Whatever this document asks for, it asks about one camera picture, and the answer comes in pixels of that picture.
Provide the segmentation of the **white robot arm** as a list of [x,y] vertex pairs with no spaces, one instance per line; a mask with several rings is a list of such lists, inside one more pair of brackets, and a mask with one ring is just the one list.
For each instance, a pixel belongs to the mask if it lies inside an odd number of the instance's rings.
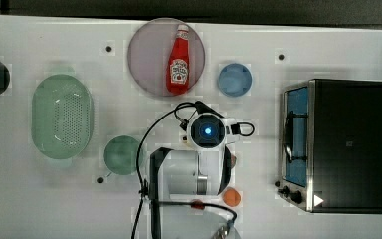
[[160,147],[150,155],[149,198],[151,235],[162,239],[161,206],[173,195],[218,195],[231,178],[228,145],[239,140],[240,126],[233,118],[199,113],[185,123],[189,150]]

